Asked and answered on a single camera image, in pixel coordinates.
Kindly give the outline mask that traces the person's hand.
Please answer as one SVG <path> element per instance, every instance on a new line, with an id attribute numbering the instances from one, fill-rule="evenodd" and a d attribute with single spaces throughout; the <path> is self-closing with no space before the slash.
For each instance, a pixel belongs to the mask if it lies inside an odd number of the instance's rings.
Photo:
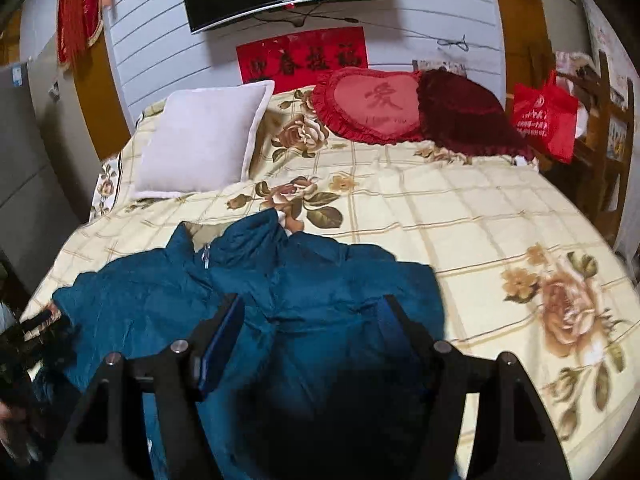
<path id="1" fill-rule="evenodd" d="M 1 403 L 0 430 L 1 444 L 18 466 L 26 467 L 38 460 L 28 411 Z"/>

